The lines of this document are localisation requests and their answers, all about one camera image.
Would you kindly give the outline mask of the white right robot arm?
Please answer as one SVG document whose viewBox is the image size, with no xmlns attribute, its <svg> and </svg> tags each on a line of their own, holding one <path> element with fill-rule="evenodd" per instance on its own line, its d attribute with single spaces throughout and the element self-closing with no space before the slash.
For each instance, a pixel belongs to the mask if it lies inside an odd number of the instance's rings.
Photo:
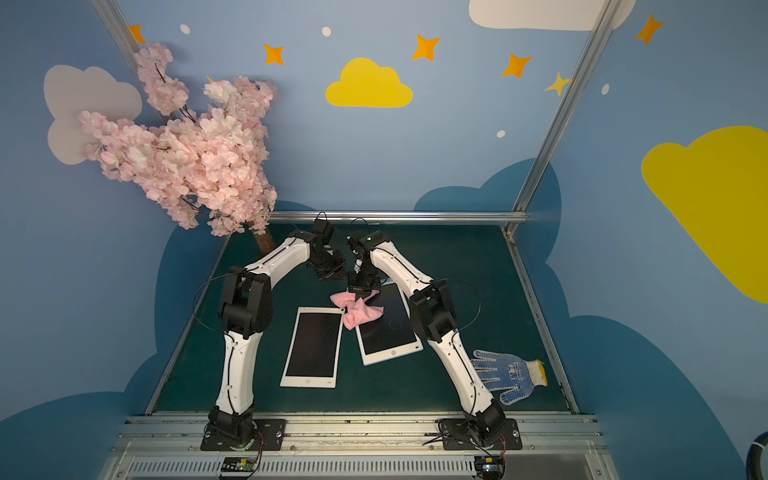
<svg viewBox="0 0 768 480">
<path fill-rule="evenodd" d="M 347 237 L 355 256 L 348 291 L 362 299 L 392 280 L 406 295 L 413 332 L 438 355 L 459 396 L 467 435 L 487 447 L 501 432 L 506 416 L 482 383 L 464 348 L 448 282 L 420 271 L 384 233 L 356 231 Z"/>
</svg>

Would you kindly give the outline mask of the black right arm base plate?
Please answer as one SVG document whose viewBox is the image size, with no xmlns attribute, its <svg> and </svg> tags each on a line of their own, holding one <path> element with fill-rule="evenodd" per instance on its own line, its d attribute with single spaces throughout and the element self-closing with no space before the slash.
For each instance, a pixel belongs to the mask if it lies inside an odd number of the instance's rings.
<svg viewBox="0 0 768 480">
<path fill-rule="evenodd" d="M 490 433 L 469 426 L 466 419 L 442 418 L 437 420 L 438 434 L 441 437 L 442 446 L 449 451 L 471 451 L 477 447 L 485 450 L 521 450 L 523 448 L 522 435 L 518 423 L 508 418 L 501 427 Z"/>
</svg>

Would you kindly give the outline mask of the pink cloth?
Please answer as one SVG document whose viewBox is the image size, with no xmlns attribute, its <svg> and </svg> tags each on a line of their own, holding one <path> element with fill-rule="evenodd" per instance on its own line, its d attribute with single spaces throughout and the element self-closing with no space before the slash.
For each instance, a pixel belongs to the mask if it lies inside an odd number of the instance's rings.
<svg viewBox="0 0 768 480">
<path fill-rule="evenodd" d="M 339 292 L 330 296 L 331 302 L 344 311 L 343 324 L 347 330 L 354 330 L 357 326 L 378 320 L 383 316 L 384 308 L 370 306 L 368 300 L 375 298 L 380 293 L 373 290 L 364 298 L 358 298 L 351 292 Z"/>
</svg>

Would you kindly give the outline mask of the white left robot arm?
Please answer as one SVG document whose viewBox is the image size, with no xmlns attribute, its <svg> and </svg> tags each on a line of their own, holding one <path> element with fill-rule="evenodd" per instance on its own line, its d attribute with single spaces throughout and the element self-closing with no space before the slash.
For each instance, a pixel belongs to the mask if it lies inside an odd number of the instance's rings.
<svg viewBox="0 0 768 480">
<path fill-rule="evenodd" d="M 224 276 L 219 317 L 225 342 L 220 391 L 208 414 L 203 450 L 248 450 L 259 438 L 253 420 L 254 368 L 260 340 L 273 319 L 273 287 L 307 264 L 321 280 L 342 273 L 345 260 L 330 246 L 334 227 L 317 218 L 309 231 L 295 230 L 282 244 Z"/>
</svg>

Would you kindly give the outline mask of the blue-edged white drawing tablet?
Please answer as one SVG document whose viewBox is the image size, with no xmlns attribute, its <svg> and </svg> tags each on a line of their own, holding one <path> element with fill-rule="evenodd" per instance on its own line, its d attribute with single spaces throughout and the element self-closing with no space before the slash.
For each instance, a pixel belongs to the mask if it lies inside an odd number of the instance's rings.
<svg viewBox="0 0 768 480">
<path fill-rule="evenodd" d="M 423 350 L 422 341 L 411 328 L 407 298 L 396 283 L 387 280 L 368 305 L 382 307 L 383 315 L 355 327 L 364 366 Z"/>
</svg>

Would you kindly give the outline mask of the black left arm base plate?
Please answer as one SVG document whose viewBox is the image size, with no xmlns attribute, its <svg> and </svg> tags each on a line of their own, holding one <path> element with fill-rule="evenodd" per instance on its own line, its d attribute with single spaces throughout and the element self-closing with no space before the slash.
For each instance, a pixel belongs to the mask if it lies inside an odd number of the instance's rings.
<svg viewBox="0 0 768 480">
<path fill-rule="evenodd" d="M 279 451 L 285 437 L 285 419 L 210 420 L 200 444 L 202 451 Z"/>
</svg>

